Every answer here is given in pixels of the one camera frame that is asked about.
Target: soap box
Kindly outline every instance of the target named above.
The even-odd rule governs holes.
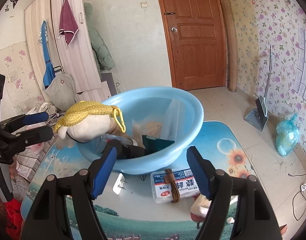
[[[173,170],[175,183],[180,192],[180,198],[191,197],[200,193],[193,173],[190,169]],[[165,171],[151,173],[153,198],[156,203],[166,203],[173,200],[171,184],[164,182]]]

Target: gray bag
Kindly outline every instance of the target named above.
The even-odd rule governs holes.
[[[62,111],[67,111],[75,104],[75,82],[70,74],[57,74],[44,92],[50,101]]]

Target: blue plastic basin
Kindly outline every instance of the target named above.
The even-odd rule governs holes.
[[[176,138],[175,143],[144,157],[116,161],[114,170],[133,175],[156,171],[173,163],[197,136],[204,117],[202,105],[196,97],[189,92],[171,87],[130,90],[103,101],[103,104],[115,105],[122,110],[126,132],[130,136],[132,136],[132,121],[137,123],[143,120],[157,121],[163,122],[163,125],[166,125],[165,122],[171,122],[173,130],[170,129],[169,139]],[[99,155],[88,151],[85,157],[93,161],[98,159]]]

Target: wardrobe door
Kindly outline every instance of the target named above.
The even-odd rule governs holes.
[[[101,79],[85,22],[83,2],[82,0],[67,1],[79,28],[70,46],[66,44],[64,35],[59,35],[63,0],[51,0],[54,34],[63,70],[73,77],[76,93],[100,88]]]
[[[84,91],[81,95],[76,94],[75,101],[96,101],[103,102],[104,100],[111,97],[108,83],[106,81],[102,82],[102,87],[98,89]]]
[[[45,60],[42,44],[38,41],[40,37],[43,21],[46,21],[46,30],[48,38],[48,50],[53,67],[61,66],[60,57],[56,48],[52,16],[51,0],[34,0],[25,10],[25,29],[26,39],[29,48],[35,78],[42,91],[45,101],[49,101],[48,96],[43,92],[43,77],[45,73]]]

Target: clear plastic container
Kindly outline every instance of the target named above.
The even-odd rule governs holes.
[[[173,99],[167,108],[161,129],[160,139],[176,141],[183,133],[185,104]]]
[[[92,162],[94,160],[94,155],[98,156],[99,158],[102,156],[102,152],[106,146],[107,141],[113,139],[119,140],[121,143],[126,145],[137,146],[137,142],[132,138],[127,139],[121,136],[106,133],[96,137],[90,142],[77,143],[77,148],[88,161]]]
[[[192,197],[200,193],[197,183],[190,169],[173,170],[175,183],[180,192],[180,198]],[[173,200],[171,184],[164,182],[165,171],[151,173],[153,199],[156,203],[166,203]]]

